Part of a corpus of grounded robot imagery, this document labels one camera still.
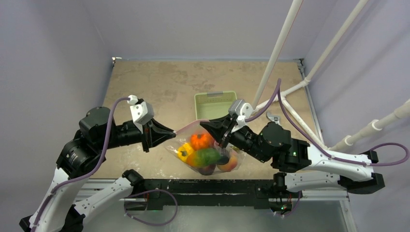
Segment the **small orange pumpkin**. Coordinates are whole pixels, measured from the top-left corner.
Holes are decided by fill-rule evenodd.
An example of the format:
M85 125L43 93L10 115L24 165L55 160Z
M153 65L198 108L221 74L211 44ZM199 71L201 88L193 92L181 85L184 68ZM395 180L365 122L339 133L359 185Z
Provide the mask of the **small orange pumpkin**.
M208 132L193 134L190 137L190 143L194 150L211 148L214 144L213 137Z

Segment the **green plastic basket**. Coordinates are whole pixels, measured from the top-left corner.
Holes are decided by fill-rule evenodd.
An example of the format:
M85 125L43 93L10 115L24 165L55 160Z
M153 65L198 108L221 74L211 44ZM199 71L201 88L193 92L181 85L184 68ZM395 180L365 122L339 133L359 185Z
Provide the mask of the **green plastic basket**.
M235 91L204 92L194 95L196 119L216 119L228 114L237 100Z

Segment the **clear pink zip bag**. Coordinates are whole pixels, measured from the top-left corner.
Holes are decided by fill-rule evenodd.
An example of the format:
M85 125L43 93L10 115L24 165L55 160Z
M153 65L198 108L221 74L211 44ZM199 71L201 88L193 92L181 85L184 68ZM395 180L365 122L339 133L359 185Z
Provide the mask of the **clear pink zip bag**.
M228 144L225 148L195 120L175 132L176 136L162 146L186 167L201 175L229 173L239 169L245 159L244 152Z

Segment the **yellow bell pepper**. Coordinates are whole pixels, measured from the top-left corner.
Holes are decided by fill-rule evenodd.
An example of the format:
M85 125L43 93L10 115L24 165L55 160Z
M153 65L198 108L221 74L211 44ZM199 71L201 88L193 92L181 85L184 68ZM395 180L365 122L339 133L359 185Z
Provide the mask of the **yellow bell pepper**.
M177 150L177 157L184 163L186 163L187 158L194 154L195 150L191 146L191 143L184 143L181 147Z

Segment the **green orange mango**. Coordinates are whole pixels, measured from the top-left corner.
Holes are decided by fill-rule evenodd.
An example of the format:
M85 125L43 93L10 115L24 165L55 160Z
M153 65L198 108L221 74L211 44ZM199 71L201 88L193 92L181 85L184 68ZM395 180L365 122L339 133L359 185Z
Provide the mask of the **green orange mango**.
M194 168L203 168L215 164L221 158L220 152L214 148L205 148L195 151L187 158L186 163Z

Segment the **dark purple plum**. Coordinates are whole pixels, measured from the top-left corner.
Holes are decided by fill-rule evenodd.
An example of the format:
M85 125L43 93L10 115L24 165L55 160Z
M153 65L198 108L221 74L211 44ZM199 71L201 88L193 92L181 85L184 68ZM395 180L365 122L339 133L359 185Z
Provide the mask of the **dark purple plum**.
M221 158L216 162L217 165L225 165L229 162L230 156L221 156Z

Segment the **peach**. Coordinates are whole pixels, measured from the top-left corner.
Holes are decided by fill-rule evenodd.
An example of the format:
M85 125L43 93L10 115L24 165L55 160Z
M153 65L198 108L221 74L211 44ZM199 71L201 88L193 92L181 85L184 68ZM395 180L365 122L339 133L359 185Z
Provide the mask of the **peach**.
M226 164L217 165L217 168L222 172L231 172L234 170L238 165L238 158L237 156L230 156L228 162Z

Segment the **dark red apple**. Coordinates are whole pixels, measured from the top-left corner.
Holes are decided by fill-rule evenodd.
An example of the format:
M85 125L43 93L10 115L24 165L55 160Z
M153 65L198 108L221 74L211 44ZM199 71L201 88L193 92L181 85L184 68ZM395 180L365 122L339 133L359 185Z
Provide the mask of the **dark red apple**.
M198 172L199 172L201 175L205 175L205 176L207 176L207 175L212 175L212 174L214 173L214 171L215 171L215 168L216 168L216 165L215 165L215 164L211 164L211 165L208 165L208 166L206 166L206 167L199 168L199 169L198 169Z

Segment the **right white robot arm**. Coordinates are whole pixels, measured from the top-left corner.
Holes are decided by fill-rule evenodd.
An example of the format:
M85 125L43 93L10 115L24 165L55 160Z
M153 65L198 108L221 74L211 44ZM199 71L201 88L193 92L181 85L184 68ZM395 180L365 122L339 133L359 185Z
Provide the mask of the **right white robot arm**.
M306 189L338 188L353 194L372 194L385 187L384 178L371 167L375 152L349 155L327 151L306 141L294 139L291 132L269 122L259 133L248 126L235 129L236 121L227 115L200 122L219 144L233 145L260 162L271 162L278 170L272 192L279 197Z

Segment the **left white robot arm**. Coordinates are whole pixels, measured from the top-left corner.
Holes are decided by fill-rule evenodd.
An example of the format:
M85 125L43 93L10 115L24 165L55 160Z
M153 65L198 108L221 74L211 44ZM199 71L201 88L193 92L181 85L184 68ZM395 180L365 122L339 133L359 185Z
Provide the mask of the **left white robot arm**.
M52 183L42 204L19 225L25 232L80 232L98 213L121 198L140 197L144 178L135 170L125 171L120 178L81 202L75 198L88 181L88 174L102 162L103 144L109 136L108 148L140 143L143 150L176 136L175 132L154 119L141 129L132 121L116 125L109 117L110 109L95 107L79 121L79 130L62 149Z

